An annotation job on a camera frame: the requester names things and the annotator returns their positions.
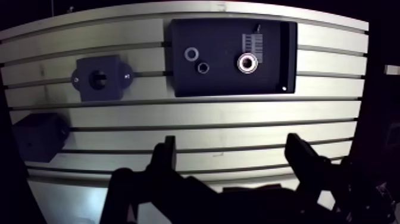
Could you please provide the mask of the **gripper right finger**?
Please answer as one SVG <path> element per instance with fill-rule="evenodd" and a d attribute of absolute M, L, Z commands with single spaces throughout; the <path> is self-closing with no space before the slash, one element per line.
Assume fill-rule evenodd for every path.
<path fill-rule="evenodd" d="M 395 202 L 387 188 L 376 185 L 349 157 L 333 164 L 299 135 L 289 133 L 285 158 L 299 180 L 296 191 L 301 196 L 317 200 L 322 191 L 331 192 L 335 203 L 324 219 L 333 223 L 395 221 Z"/>

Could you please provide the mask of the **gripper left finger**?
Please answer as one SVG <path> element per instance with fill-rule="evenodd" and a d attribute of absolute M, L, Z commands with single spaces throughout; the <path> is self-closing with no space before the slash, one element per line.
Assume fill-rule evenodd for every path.
<path fill-rule="evenodd" d="M 218 223 L 218 194 L 194 177 L 176 172 L 176 139 L 156 144 L 146 169 L 113 171 L 101 223 L 127 223 L 128 212 L 139 217 L 139 205 L 152 203 L 171 223 Z"/>

